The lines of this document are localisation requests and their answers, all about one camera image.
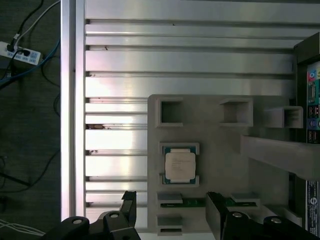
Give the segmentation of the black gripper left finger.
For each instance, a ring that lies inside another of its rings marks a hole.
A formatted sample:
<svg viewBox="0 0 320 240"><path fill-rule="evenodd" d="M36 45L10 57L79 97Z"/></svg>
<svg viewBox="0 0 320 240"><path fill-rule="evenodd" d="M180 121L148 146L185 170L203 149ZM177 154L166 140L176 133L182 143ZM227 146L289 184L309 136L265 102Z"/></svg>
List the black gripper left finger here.
<svg viewBox="0 0 320 240"><path fill-rule="evenodd" d="M42 236L43 240L136 240L137 192L126 191L118 210L103 212L91 223L73 216L63 220Z"/></svg>

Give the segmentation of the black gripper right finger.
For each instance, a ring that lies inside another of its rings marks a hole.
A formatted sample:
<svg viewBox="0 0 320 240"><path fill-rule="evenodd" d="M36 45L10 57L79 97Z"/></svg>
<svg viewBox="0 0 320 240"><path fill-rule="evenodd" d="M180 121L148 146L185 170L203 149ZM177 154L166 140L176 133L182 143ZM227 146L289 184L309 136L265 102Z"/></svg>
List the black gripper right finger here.
<svg viewBox="0 0 320 240"><path fill-rule="evenodd" d="M217 240L318 240L300 218L280 205L263 205L253 193L224 197L207 192L205 219Z"/></svg>

